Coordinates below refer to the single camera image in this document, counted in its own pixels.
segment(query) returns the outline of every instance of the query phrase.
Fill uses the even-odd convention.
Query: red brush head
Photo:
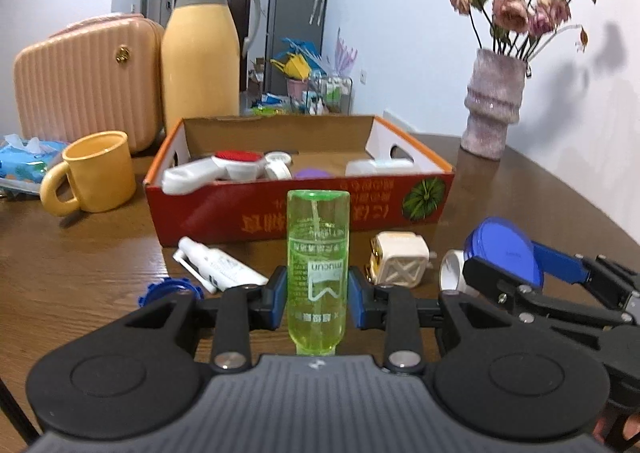
[[[223,160],[235,160],[236,162],[258,162],[258,160],[262,158],[262,155],[253,151],[229,149],[216,152],[215,157]]]

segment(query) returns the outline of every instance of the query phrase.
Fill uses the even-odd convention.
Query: screw
[[[246,357],[240,352],[222,352],[213,360],[215,365],[223,370],[240,368],[246,363]]]
[[[529,314],[528,312],[522,312],[518,316],[518,319],[520,319],[520,321],[522,321],[523,323],[532,323],[533,321],[535,321],[536,318],[533,316],[533,314]]]
[[[420,364],[422,358],[411,350],[398,350],[389,355],[389,362],[398,368],[412,368]]]

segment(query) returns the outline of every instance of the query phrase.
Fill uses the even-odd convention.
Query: yellow thermos
[[[253,33],[260,25],[254,0]],[[167,133],[180,118],[239,115],[240,45],[226,0],[177,0],[162,39],[162,91]]]

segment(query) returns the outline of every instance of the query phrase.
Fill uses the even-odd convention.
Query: vase
[[[479,49],[467,87],[469,110],[460,146],[469,153],[500,160],[507,129],[520,120],[527,64],[516,58]]]

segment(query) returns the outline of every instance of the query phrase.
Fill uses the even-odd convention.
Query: pink suitcase
[[[139,14],[108,15],[24,49],[14,63],[22,135],[73,142],[117,129],[132,153],[150,146],[162,126],[163,33]]]

